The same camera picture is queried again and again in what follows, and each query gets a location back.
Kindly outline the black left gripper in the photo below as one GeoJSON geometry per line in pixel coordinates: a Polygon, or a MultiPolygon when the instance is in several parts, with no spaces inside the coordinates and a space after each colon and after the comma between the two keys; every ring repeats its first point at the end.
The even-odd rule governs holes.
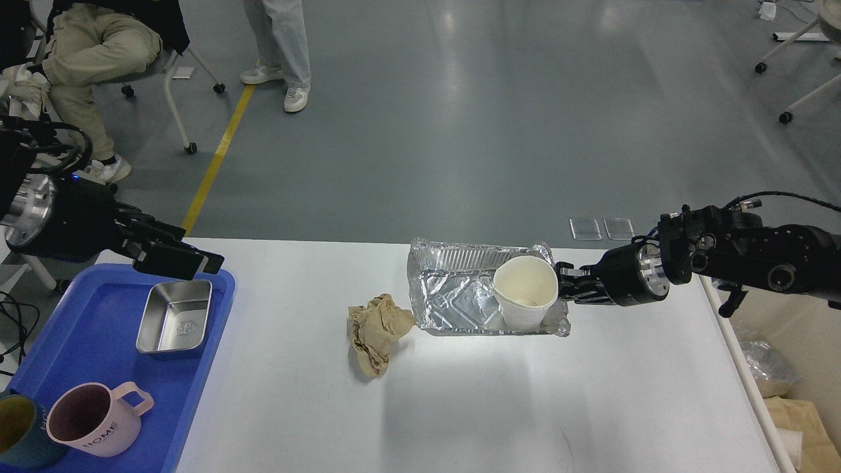
{"type": "Polygon", "coordinates": [[[183,242],[185,235],[78,176],[29,175],[13,198],[16,254],[86,261],[115,250],[148,275],[191,281],[199,273],[218,273],[225,257],[183,242]]]}

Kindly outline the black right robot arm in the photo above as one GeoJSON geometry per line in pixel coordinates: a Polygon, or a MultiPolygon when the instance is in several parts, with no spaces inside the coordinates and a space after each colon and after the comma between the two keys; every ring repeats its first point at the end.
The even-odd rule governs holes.
{"type": "Polygon", "coordinates": [[[652,231],[603,254],[598,263],[555,264],[560,300],[586,305],[661,302],[673,285],[694,275],[720,282],[728,297],[718,309],[730,318],[749,288],[805,294],[839,309],[839,236],[812,225],[767,227],[754,208],[765,192],[739,196],[723,207],[663,214],[652,231]]]}

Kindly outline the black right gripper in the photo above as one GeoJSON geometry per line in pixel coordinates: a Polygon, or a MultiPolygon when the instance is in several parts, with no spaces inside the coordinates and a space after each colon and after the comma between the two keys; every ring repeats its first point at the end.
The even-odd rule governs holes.
{"type": "Polygon", "coordinates": [[[651,243],[615,248],[592,265],[556,261],[555,273],[558,298],[580,305],[651,304],[665,300],[670,292],[660,249],[651,243]]]}

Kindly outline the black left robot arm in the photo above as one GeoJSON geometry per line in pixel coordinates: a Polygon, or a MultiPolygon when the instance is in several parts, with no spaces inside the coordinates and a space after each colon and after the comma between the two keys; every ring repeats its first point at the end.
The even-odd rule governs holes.
{"type": "Polygon", "coordinates": [[[87,261],[108,250],[138,272],[183,281],[219,272],[223,256],[184,242],[183,228],[81,177],[92,150],[74,125],[2,116],[2,226],[12,252],[87,261]]]}

